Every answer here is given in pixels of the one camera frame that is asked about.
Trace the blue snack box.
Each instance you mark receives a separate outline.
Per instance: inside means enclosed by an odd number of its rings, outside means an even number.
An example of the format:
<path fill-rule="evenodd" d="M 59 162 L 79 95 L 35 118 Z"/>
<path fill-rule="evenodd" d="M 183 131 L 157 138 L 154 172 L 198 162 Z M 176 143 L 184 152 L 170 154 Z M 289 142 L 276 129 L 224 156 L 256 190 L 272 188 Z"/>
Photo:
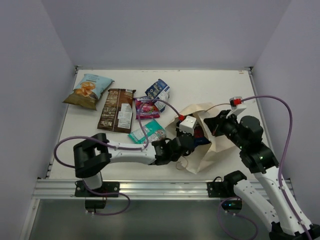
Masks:
<path fill-rule="evenodd" d="M 208 145 L 211 142 L 205 137 L 203 128 L 200 126 L 199 123 L 196 124 L 194 128 L 194 147 Z"/>

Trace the brown paper bag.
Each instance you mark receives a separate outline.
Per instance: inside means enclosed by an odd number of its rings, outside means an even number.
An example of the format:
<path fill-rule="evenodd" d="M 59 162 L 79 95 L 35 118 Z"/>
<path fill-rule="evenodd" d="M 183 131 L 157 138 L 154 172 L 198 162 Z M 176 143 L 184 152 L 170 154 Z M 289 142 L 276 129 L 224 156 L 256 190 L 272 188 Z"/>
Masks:
<path fill-rule="evenodd" d="M 190 173 L 198 174 L 199 172 L 220 162 L 222 154 L 225 151 L 235 148 L 235 145 L 228 140 L 226 136 L 213 136 L 212 131 L 209 130 L 204 122 L 204 119 L 206 118 L 216 117 L 222 110 L 223 106 L 226 106 L 228 110 L 230 109 L 229 103 L 220 103 L 215 105 L 207 102 L 190 104 L 179 111 L 181 115 L 192 115 L 196 118 L 197 123 L 203 130 L 204 137 L 209 141 L 209 143 L 195 147 L 194 152 L 188 156 L 180 157 L 175 164 L 175 168 L 178 171 L 186 170 Z"/>

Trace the green mint candy pack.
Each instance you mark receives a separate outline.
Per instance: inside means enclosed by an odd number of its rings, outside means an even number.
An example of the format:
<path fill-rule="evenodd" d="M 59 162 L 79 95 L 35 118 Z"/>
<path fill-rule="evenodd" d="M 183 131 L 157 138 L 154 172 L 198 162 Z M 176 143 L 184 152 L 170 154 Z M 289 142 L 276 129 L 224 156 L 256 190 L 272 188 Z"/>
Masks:
<path fill-rule="evenodd" d="M 143 128 L 150 143 L 163 140 L 167 137 L 165 129 L 155 119 L 145 124 Z M 141 129 L 131 132 L 128 137 L 134 144 L 146 143 L 146 137 Z"/>

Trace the purple berry candy bag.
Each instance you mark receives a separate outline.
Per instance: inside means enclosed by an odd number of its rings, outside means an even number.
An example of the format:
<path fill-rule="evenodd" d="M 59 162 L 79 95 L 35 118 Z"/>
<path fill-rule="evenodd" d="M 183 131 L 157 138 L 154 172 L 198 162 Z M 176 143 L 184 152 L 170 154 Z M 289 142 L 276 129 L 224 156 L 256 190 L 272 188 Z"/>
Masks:
<path fill-rule="evenodd" d="M 148 102 L 150 98 L 148 96 L 135 97 L 135 109 L 136 117 L 138 120 L 157 119 L 160 117 L 160 111 L 153 102 Z"/>

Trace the navy kettle chips bag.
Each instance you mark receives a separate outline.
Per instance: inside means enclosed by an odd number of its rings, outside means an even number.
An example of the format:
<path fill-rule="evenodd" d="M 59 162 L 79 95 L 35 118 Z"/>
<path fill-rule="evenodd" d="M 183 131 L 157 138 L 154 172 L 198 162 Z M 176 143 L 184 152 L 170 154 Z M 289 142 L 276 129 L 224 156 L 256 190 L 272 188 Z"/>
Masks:
<path fill-rule="evenodd" d="M 170 86 L 162 79 L 158 79 L 146 89 L 145 94 L 150 99 L 160 99 L 167 102 L 170 98 Z"/>

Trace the brown chocolate snack bag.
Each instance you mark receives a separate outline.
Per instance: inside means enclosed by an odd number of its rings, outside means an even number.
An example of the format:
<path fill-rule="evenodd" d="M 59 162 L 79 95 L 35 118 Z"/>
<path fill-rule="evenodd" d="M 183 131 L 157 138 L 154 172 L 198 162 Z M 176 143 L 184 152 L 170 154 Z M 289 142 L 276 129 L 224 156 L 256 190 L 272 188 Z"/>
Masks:
<path fill-rule="evenodd" d="M 97 129 L 129 134 L 132 129 L 135 92 L 135 89 L 109 89 Z"/>

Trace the gold blue crisps bag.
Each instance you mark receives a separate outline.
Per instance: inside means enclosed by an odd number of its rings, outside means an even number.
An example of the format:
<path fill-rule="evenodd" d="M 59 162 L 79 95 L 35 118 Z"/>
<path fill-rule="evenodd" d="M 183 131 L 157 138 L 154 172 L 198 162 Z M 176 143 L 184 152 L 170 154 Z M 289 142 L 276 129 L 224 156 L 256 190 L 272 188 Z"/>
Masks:
<path fill-rule="evenodd" d="M 112 78 L 86 73 L 63 103 L 96 111 L 98 101 L 113 82 Z"/>

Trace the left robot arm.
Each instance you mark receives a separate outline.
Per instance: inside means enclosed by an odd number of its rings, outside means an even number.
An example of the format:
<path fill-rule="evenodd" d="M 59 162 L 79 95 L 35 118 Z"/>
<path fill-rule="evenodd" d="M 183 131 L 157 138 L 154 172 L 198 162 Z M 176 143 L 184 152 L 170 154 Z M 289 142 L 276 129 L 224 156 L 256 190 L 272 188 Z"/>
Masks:
<path fill-rule="evenodd" d="M 140 163 L 143 165 L 167 165 L 176 162 L 195 150 L 194 137 L 189 133 L 169 139 L 155 140 L 148 145 L 110 142 L 106 134 L 85 137 L 73 147 L 75 176 L 83 179 L 86 190 L 92 196 L 103 193 L 101 170 L 109 164 Z"/>

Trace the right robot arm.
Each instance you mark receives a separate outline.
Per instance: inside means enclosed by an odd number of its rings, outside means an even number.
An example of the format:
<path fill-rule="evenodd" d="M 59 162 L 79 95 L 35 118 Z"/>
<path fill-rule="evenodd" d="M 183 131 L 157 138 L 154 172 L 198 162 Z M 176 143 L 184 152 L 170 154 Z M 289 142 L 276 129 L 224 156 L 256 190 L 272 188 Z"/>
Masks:
<path fill-rule="evenodd" d="M 271 240 L 315 240 L 320 226 L 307 218 L 298 206 L 282 174 L 273 151 L 263 143 L 263 128 L 253 116 L 237 116 L 228 110 L 204 123 L 213 136 L 226 136 L 240 152 L 243 164 L 263 187 L 267 198 L 258 193 L 239 170 L 223 178 L 223 192 L 244 200 L 269 231 Z"/>

